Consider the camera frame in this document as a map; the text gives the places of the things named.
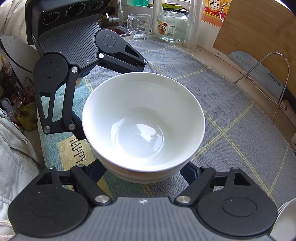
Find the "white floral bowl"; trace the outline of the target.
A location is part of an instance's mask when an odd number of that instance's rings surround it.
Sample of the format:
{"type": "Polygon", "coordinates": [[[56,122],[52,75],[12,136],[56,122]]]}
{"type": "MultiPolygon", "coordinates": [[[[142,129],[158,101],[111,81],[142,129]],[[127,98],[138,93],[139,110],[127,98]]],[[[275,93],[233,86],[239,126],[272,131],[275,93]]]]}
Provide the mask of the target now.
{"type": "Polygon", "coordinates": [[[121,168],[108,162],[106,160],[102,160],[99,162],[105,167],[110,173],[115,175],[118,178],[121,178],[125,181],[132,182],[132,183],[139,183],[139,184],[151,184],[163,181],[177,172],[179,172],[188,162],[184,162],[172,169],[159,171],[159,172],[138,172],[138,171],[131,171],[128,169],[121,168]]]}
{"type": "Polygon", "coordinates": [[[84,104],[82,126],[100,160],[148,173],[189,161],[204,138],[205,117],[184,85],[163,75],[134,72],[93,90],[84,104]]]}

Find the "white plate back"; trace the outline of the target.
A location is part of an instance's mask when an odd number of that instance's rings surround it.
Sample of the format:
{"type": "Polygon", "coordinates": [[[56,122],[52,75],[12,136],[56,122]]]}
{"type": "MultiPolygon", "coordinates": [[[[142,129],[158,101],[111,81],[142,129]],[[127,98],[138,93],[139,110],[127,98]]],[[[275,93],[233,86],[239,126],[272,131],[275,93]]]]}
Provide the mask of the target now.
{"type": "Polygon", "coordinates": [[[270,233],[274,240],[295,240],[295,198],[283,204],[270,233]]]}

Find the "clear glass mug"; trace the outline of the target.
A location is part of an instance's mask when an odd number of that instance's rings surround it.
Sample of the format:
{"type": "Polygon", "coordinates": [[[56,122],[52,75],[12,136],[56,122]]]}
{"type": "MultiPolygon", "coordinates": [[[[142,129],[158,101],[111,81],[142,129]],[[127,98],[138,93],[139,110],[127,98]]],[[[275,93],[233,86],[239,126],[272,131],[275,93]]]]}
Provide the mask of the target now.
{"type": "Polygon", "coordinates": [[[126,26],[134,40],[146,40],[149,37],[151,16],[148,14],[128,15],[126,26]]]}

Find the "grey checked dish mat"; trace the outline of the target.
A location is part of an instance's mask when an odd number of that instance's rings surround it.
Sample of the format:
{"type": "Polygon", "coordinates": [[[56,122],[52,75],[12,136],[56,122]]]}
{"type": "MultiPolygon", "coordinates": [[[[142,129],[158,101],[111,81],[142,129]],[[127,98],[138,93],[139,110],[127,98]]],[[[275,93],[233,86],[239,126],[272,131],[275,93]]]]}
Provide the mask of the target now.
{"type": "MultiPolygon", "coordinates": [[[[295,198],[295,155],[280,131],[239,88],[191,54],[158,38],[129,40],[149,62],[145,72],[165,75],[187,87],[205,114],[205,135],[191,162],[216,171],[239,167],[276,203],[295,198]]],[[[102,82],[118,75],[96,66],[75,90],[73,109],[81,118],[89,94],[102,82]]],[[[69,170],[88,165],[96,157],[88,142],[71,133],[45,135],[38,120],[46,166],[69,170]]],[[[119,196],[168,196],[174,199],[187,186],[178,172],[154,184],[136,184],[106,172],[98,182],[113,199],[119,196]]]]}

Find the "plastic cup stack short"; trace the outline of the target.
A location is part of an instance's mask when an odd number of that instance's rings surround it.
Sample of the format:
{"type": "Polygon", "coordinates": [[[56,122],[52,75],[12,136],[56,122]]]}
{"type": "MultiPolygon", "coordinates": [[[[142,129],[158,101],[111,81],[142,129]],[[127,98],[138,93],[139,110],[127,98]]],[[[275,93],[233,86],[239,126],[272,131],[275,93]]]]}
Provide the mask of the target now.
{"type": "Polygon", "coordinates": [[[162,0],[153,0],[153,7],[152,7],[152,33],[158,34],[158,15],[162,11],[162,0]]]}

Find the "glass jar yellow lid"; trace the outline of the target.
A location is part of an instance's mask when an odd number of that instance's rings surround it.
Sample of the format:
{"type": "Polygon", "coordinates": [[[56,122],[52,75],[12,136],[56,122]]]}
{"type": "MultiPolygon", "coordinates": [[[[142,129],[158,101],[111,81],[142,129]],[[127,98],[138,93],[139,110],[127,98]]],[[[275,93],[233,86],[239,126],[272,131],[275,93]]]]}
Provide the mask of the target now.
{"type": "Polygon", "coordinates": [[[159,38],[170,43],[184,42],[188,17],[179,4],[162,3],[162,12],[157,17],[159,38]]]}

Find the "plastic cup stack tall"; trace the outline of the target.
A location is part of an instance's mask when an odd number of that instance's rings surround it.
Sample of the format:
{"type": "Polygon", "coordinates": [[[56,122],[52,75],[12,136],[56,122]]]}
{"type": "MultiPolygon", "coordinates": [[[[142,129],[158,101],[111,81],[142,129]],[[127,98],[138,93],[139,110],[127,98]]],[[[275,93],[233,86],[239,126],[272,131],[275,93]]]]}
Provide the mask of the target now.
{"type": "Polygon", "coordinates": [[[186,34],[184,39],[184,46],[189,49],[193,49],[197,46],[199,24],[202,19],[204,1],[193,0],[190,1],[188,24],[186,28],[186,34]]]}

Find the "orange cooking wine jug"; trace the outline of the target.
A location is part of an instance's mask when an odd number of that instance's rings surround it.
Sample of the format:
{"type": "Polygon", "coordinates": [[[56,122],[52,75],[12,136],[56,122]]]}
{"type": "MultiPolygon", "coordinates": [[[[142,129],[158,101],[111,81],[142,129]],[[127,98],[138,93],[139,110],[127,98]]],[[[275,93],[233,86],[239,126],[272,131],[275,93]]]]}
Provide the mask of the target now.
{"type": "Polygon", "coordinates": [[[231,2],[231,0],[205,0],[202,21],[220,28],[231,2]]]}

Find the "bamboo cutting board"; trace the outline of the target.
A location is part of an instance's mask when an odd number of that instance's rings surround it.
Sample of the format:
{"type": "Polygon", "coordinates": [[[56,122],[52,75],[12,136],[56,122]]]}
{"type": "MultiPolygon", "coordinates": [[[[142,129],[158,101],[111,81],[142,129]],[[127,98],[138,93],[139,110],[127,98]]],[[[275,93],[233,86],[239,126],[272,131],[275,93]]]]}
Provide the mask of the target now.
{"type": "Polygon", "coordinates": [[[225,55],[244,51],[263,61],[288,90],[295,94],[295,15],[276,1],[231,2],[213,47],[225,55]]]}

